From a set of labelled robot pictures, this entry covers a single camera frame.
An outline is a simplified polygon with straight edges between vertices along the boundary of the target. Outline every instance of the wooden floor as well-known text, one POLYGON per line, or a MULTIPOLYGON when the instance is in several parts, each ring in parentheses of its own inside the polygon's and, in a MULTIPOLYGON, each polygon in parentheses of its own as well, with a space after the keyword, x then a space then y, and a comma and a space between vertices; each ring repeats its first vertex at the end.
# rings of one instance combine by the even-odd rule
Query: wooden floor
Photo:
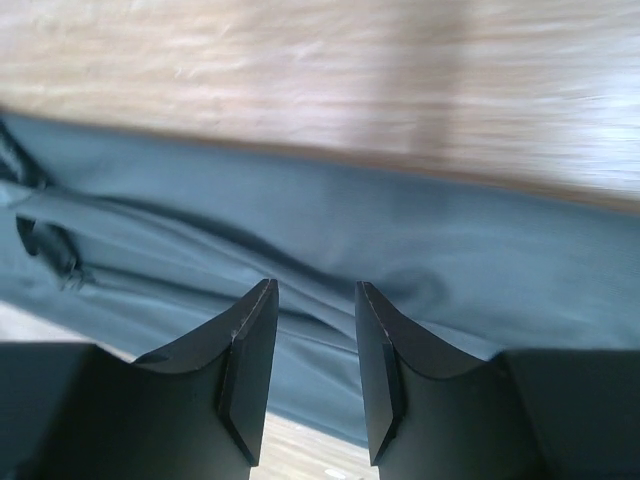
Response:
POLYGON ((640 0, 7 0, 0 104, 640 211, 640 0))
MULTIPOLYGON (((64 330, 0 302, 2 341, 82 341, 64 330)), ((121 352, 114 353, 126 358, 121 352)), ((349 443, 267 414, 260 466, 251 480, 374 480, 369 453, 349 443)))

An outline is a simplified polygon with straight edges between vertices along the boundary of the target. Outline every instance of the wooden surface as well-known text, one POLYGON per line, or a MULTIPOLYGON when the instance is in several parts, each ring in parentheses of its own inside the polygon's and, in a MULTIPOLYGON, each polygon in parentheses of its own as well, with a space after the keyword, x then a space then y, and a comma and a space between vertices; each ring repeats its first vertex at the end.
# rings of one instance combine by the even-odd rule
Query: wooden surface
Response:
MULTIPOLYGON (((0 342, 82 340, 85 339, 74 332, 34 318, 0 302, 0 342)), ((127 358, 121 352, 114 353, 127 358)), ((369 453, 365 449, 276 415, 267 414, 260 466, 251 471, 251 480, 377 478, 378 470, 369 466, 369 453)))
POLYGON ((0 103, 640 211, 640 0, 5 0, 0 103))

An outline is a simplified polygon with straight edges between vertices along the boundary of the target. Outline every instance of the wood grain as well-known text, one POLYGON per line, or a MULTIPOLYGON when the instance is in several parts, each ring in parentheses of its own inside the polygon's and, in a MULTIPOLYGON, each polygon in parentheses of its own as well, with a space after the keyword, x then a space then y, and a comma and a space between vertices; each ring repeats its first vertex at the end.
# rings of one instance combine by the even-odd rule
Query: wood grain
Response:
POLYGON ((0 103, 640 211, 640 0, 15 0, 0 103))
MULTIPOLYGON (((87 340, 75 332, 33 317, 0 302, 0 342, 74 342, 87 340)), ((130 356, 103 345, 127 360, 130 356)), ((363 449, 267 414, 260 466, 251 480, 376 480, 363 449)))

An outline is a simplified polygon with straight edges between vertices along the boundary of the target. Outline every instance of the gray fabric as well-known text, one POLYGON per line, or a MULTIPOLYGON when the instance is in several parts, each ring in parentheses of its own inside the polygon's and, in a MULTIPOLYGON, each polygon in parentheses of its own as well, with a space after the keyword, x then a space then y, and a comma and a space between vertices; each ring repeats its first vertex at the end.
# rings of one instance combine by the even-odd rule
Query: gray fabric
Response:
POLYGON ((5 115, 54 186, 0 184, 0 297, 142 354, 280 281, 269 398, 366 439, 356 280, 482 358, 505 346, 638 348, 640 219, 499 190, 5 115), (64 228, 60 281, 16 214, 64 228))

